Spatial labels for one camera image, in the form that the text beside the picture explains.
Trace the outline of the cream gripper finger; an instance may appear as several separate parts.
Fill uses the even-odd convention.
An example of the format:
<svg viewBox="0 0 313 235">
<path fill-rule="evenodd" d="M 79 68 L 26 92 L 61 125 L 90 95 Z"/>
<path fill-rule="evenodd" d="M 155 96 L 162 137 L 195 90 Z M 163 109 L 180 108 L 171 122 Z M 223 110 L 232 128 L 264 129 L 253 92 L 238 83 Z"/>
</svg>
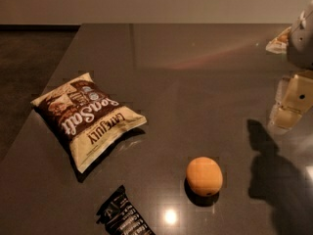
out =
<svg viewBox="0 0 313 235">
<path fill-rule="evenodd" d="M 313 107 L 313 71 L 305 70 L 284 76 L 277 88 L 268 128 L 291 130 Z"/>
<path fill-rule="evenodd" d="M 286 54 L 287 47 L 289 45 L 289 35 L 291 33 L 291 27 L 284 29 L 279 35 L 273 38 L 266 45 L 266 51 L 273 54 Z"/>
</svg>

